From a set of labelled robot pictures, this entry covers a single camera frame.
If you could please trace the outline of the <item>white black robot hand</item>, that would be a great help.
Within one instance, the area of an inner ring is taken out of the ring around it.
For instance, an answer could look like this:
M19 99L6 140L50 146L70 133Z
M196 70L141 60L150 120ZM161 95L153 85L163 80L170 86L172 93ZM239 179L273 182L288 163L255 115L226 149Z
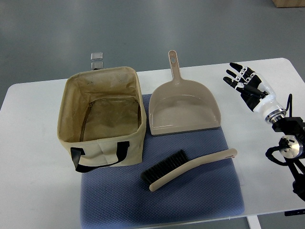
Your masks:
M264 78L250 67L231 62L230 66L237 71L226 70L228 76L224 81L240 93L248 108L260 113L264 118L273 114L286 114L286 110L276 100L276 94Z

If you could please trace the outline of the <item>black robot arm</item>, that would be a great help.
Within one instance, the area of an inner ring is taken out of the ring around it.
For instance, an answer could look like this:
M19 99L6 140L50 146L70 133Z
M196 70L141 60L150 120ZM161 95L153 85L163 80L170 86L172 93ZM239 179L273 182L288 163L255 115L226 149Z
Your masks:
M265 156L275 164L288 167L294 177L293 192L302 200L305 199L305 122L293 116L293 95L287 100L286 109L279 109L267 116L275 132L282 132L277 146L271 147Z

